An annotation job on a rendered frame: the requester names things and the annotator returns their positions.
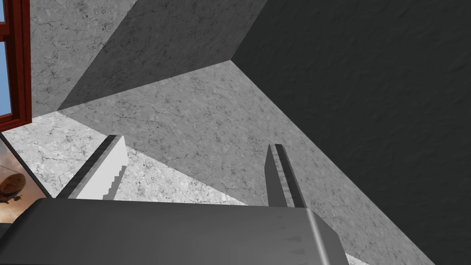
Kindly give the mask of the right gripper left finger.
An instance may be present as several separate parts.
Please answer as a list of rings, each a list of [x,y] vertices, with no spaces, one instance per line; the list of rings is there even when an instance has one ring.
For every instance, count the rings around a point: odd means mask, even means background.
[[[124,136],[109,135],[56,197],[114,200],[127,166]]]

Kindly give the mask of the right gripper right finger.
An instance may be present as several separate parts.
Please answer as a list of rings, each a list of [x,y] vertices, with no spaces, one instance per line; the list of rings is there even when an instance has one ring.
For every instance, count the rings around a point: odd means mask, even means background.
[[[270,207],[307,208],[286,149],[281,144],[268,146],[264,179]]]

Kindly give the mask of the red framed window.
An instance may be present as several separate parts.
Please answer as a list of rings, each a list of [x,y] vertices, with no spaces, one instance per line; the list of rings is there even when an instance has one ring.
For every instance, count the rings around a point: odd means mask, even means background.
[[[32,122],[30,0],[1,0],[0,43],[5,44],[11,111],[0,115],[0,132]]]

